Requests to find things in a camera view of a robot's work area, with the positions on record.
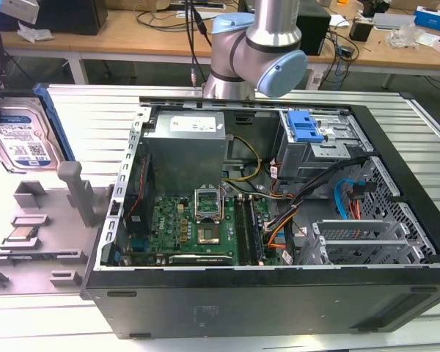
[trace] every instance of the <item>ram slot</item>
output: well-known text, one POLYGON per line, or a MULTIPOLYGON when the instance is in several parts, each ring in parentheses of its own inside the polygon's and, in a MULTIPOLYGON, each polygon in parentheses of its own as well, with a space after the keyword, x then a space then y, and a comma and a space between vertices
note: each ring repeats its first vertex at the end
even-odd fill
POLYGON ((244 227, 243 202, 235 198, 235 228, 236 241, 238 245, 238 263, 249 264, 248 243, 246 242, 246 229, 244 227))
POLYGON ((247 199, 245 201, 245 214, 251 263, 257 265, 263 258, 263 247, 261 246, 261 238, 259 227, 257 226, 256 210, 254 209, 253 199, 247 199))

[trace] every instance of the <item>hard drive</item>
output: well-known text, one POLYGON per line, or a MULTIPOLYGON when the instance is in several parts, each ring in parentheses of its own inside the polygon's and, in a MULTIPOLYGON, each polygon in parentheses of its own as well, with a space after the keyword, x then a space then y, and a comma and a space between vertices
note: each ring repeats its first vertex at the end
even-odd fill
POLYGON ((37 96, 0 99, 0 157, 11 172, 56 170, 65 160, 37 96))

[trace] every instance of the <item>floor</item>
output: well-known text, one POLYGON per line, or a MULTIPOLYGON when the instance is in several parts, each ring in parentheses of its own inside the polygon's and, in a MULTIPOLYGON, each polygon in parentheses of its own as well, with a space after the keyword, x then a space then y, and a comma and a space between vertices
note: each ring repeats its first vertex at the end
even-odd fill
MULTIPOLYGON (((60 59, 33 59, 23 57, 19 65, 36 82, 68 83, 72 84, 70 71, 60 59)), ((85 66, 91 84, 138 84, 160 86, 190 86, 190 65, 166 64, 166 63, 130 63, 108 62, 111 74, 107 73, 102 61, 87 60, 85 66)), ((208 75, 209 67, 204 66, 205 75, 208 75)), ((30 79, 10 63, 11 87, 32 87, 30 79)), ((410 92, 419 103, 440 122, 440 90, 430 85, 421 76, 396 76, 388 90, 381 88, 384 80, 383 74, 378 73, 352 73, 342 85, 342 90, 363 92, 410 92)), ((304 89, 307 77, 297 86, 304 89)), ((324 90, 334 90, 335 84, 325 83, 324 90)))

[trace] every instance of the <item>blue latch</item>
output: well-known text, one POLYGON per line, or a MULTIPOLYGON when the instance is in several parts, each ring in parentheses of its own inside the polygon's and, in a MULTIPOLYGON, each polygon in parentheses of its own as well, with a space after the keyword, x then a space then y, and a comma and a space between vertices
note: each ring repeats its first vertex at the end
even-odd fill
POLYGON ((318 123, 308 111, 289 111, 288 123, 292 129, 295 142, 321 143, 324 140, 324 137, 318 131, 318 123))

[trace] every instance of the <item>table leg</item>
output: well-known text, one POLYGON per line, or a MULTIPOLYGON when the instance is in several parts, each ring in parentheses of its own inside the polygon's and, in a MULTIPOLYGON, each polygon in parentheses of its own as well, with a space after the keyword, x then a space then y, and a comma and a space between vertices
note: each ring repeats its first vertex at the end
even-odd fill
POLYGON ((396 75, 393 73, 386 75, 386 77, 384 78, 383 84, 381 85, 381 88, 388 89, 389 86, 391 85, 391 83, 393 82, 393 79, 395 79, 395 76, 396 75))
POLYGON ((309 74, 309 78, 308 78, 308 82, 307 82, 307 90, 320 89, 321 80, 323 79, 325 72, 326 72, 325 67, 311 66, 311 73, 309 74))
POLYGON ((73 81, 75 84, 88 84, 87 72, 83 60, 79 56, 72 56, 67 58, 67 60, 70 69, 72 70, 73 81))

